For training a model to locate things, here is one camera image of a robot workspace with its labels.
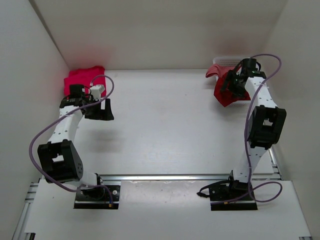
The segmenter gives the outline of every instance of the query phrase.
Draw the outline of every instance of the white table surface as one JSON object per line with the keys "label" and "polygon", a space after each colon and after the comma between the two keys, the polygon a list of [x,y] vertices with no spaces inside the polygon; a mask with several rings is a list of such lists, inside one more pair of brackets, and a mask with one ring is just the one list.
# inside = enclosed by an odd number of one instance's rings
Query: white table surface
{"label": "white table surface", "polygon": [[[229,174],[244,151],[248,106],[220,105],[205,73],[106,71],[115,83],[114,120],[81,120],[75,147],[85,169],[108,175]],[[255,173],[273,173],[269,153]]]}
{"label": "white table surface", "polygon": [[[253,181],[256,186],[260,181]],[[73,209],[75,193],[41,180],[26,233],[35,240],[299,240],[310,232],[291,181],[256,211],[210,211],[196,192],[208,181],[122,181],[118,210]],[[255,191],[257,199],[279,187]]]}

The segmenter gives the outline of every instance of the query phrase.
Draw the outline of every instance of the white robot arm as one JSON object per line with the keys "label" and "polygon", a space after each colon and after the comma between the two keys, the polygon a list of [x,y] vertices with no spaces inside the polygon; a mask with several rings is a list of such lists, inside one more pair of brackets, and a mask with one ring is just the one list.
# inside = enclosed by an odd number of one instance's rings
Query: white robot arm
{"label": "white robot arm", "polygon": [[[70,85],[70,95],[65,97],[60,104],[60,117],[83,105],[98,102],[101,93],[105,91],[103,85],[92,86],[89,94],[85,94],[85,87],[81,84]],[[76,187],[100,185],[101,178],[98,174],[84,169],[82,160],[73,144],[78,124],[82,117],[93,120],[109,121],[114,116],[111,112],[110,99],[101,104],[75,111],[59,122],[46,144],[38,147],[38,156],[42,169],[54,180],[68,183]]]}
{"label": "white robot arm", "polygon": [[[234,70],[228,72],[220,91],[229,91],[237,99],[244,97],[247,91],[252,99],[265,78],[265,73],[257,68],[257,60],[245,58]],[[278,142],[287,113],[285,109],[278,108],[266,85],[257,92],[251,109],[245,134],[248,156],[244,151],[228,180],[205,186],[197,193],[200,197],[210,197],[212,211],[257,209],[255,200],[252,199],[254,193],[248,193],[252,189],[249,188],[250,173],[255,171],[264,153]],[[202,193],[204,189],[209,189],[209,195]]]}

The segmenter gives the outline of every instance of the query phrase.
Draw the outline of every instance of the pink cloth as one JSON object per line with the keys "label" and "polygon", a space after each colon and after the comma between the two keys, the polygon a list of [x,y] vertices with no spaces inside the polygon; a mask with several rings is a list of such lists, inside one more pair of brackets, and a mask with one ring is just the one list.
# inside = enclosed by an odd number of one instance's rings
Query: pink cloth
{"label": "pink cloth", "polygon": [[216,82],[216,85],[214,87],[213,95],[219,101],[219,103],[221,103],[221,105],[224,107],[239,100],[250,100],[250,96],[248,92],[245,92],[244,97],[238,97],[238,96],[235,96],[228,89],[222,92],[220,91],[220,89],[224,85],[224,81],[227,77],[228,71],[233,69],[234,67],[232,66],[220,66],[218,64],[213,64],[205,74],[206,78],[209,78],[213,75],[218,75],[218,81]]}
{"label": "pink cloth", "polygon": [[205,77],[209,78],[213,75],[218,75],[218,78],[222,78],[225,73],[232,69],[234,69],[233,66],[220,66],[218,64],[213,64],[211,67],[209,67],[208,71],[205,74]]}
{"label": "pink cloth", "polygon": [[[105,68],[103,66],[94,66],[86,69],[77,69],[69,72],[69,76],[64,79],[64,95],[67,96],[70,94],[69,85],[72,84],[82,84],[90,88],[90,82],[97,75],[105,74]],[[101,96],[106,95],[106,80],[104,77],[98,77],[94,81],[94,85],[104,85],[105,91]]]}

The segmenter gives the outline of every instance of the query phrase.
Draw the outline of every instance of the black bracket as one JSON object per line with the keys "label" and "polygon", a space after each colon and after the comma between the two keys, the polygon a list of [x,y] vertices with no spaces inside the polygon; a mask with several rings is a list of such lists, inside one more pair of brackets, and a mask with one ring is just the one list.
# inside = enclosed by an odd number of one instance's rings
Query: black bracket
{"label": "black bracket", "polygon": [[[83,163],[72,141],[41,144],[37,152],[42,169],[54,180],[65,183],[79,181],[82,178]],[[61,155],[63,160],[53,161]]]}
{"label": "black bracket", "polygon": [[[209,190],[209,194],[204,194],[202,192],[205,189]],[[204,186],[197,192],[197,195],[202,198],[210,198],[211,211],[258,210],[257,203],[252,200],[248,194],[248,184],[235,181],[232,172],[228,180],[222,180]],[[245,196],[237,201],[228,202],[229,200],[241,197],[242,195]]]}
{"label": "black bracket", "polygon": [[256,68],[257,60],[254,58],[245,58],[241,61],[241,73],[237,74],[237,69],[229,70],[220,92],[230,91],[237,97],[244,97],[246,91],[246,83],[248,78],[262,77],[266,78],[266,74]]}
{"label": "black bracket", "polygon": [[287,112],[282,108],[256,106],[248,123],[248,139],[251,148],[271,148],[279,141]]}
{"label": "black bracket", "polygon": [[109,204],[109,193],[103,187],[77,192],[74,200],[75,209],[118,209],[120,200],[120,185],[106,185],[112,195],[112,205]]}

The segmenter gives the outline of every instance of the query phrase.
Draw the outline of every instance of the purple cable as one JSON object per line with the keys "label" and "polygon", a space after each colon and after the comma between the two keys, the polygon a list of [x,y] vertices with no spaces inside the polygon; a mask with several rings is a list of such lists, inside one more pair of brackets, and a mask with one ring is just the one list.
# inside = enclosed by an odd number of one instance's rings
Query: purple cable
{"label": "purple cable", "polygon": [[[91,81],[92,83],[97,79],[97,78],[100,78],[100,77],[104,77],[104,78],[107,78],[111,81],[112,83],[112,88],[110,90],[110,92],[104,96],[103,98],[101,98],[99,101],[97,102],[94,102],[94,103],[90,103],[88,105],[83,105],[83,106],[80,106],[70,112],[68,112],[67,114],[63,115],[62,117],[60,117],[59,119],[57,119],[56,121],[54,121],[53,123],[51,123],[50,125],[46,126],[43,130],[41,130],[37,135],[35,135],[35,137],[31,140],[30,142],[30,145],[29,145],[29,157],[31,159],[31,162],[33,163],[33,165],[35,166],[35,168],[42,174],[45,176],[46,179],[48,179],[49,181],[51,181],[52,183],[58,185],[60,188],[68,191],[68,192],[71,192],[71,193],[76,193],[78,191],[80,191],[80,187],[78,187],[77,189],[71,189],[71,188],[68,188],[66,186],[64,186],[62,183],[54,180],[51,176],[49,176],[36,162],[35,158],[34,158],[34,155],[33,155],[33,152],[32,152],[32,149],[33,149],[33,146],[37,140],[38,137],[40,137],[44,132],[46,132],[48,129],[52,128],[54,125],[58,124],[59,122],[61,122],[63,119],[65,119],[67,116],[70,116],[71,114],[73,114],[74,112],[78,111],[78,110],[81,110],[81,109],[85,109],[85,108],[88,108],[88,107],[92,107],[92,106],[95,106],[95,105],[98,105],[100,103],[102,103],[104,100],[106,100],[106,98],[108,98],[112,92],[114,91],[115,89],[115,83],[114,81],[111,79],[111,77],[107,76],[107,75],[97,75],[93,78],[93,80]],[[110,204],[113,203],[112,201],[112,194],[109,190],[109,188],[105,185],[89,185],[88,186],[89,188],[104,188],[107,190],[107,192],[109,193],[109,199],[110,199]]]}
{"label": "purple cable", "polygon": [[[274,75],[276,75],[281,66],[282,66],[282,61],[280,59],[280,57],[276,56],[276,55],[273,55],[273,54],[269,54],[269,53],[262,53],[262,54],[257,54],[257,55],[254,55],[252,56],[251,58],[255,58],[255,57],[259,57],[259,56],[270,56],[270,57],[274,57],[276,58],[278,61],[279,61],[279,66],[278,68],[270,75],[268,76],[265,80],[263,80],[260,84],[260,86],[257,88],[257,90],[255,91],[252,99],[251,99],[251,103],[249,105],[249,109],[248,109],[248,112],[246,114],[246,118],[245,118],[245,127],[244,127],[244,148],[245,148],[245,154],[246,154],[246,158],[248,160],[248,165],[249,165],[249,178],[248,178],[248,192],[239,196],[239,197],[236,197],[236,198],[233,198],[233,199],[229,199],[229,200],[224,200],[224,201],[216,201],[216,202],[213,202],[212,204],[223,204],[223,203],[231,203],[231,202],[235,202],[237,200],[240,200],[242,199],[243,197],[249,195],[250,198],[258,203],[268,203],[268,202],[271,202],[273,201],[274,199],[276,199],[277,197],[279,197],[279,195],[281,194],[282,190],[283,190],[283,186],[280,182],[277,182],[277,181],[267,181],[267,182],[264,182],[254,188],[251,188],[251,177],[252,177],[252,164],[251,164],[251,160],[250,160],[250,156],[249,156],[249,150],[248,150],[248,145],[247,145],[247,139],[248,139],[248,133],[247,133],[247,129],[248,129],[248,125],[249,125],[249,117],[250,117],[250,112],[251,112],[251,109],[254,105],[254,101],[258,95],[258,92],[260,91],[260,89],[263,87],[263,85],[270,79],[272,78]],[[257,200],[253,195],[252,195],[252,192],[258,188],[261,188],[262,186],[265,186],[265,185],[268,185],[268,184],[277,184],[280,186],[280,190],[279,192],[272,198],[270,199],[267,199],[267,200]]]}

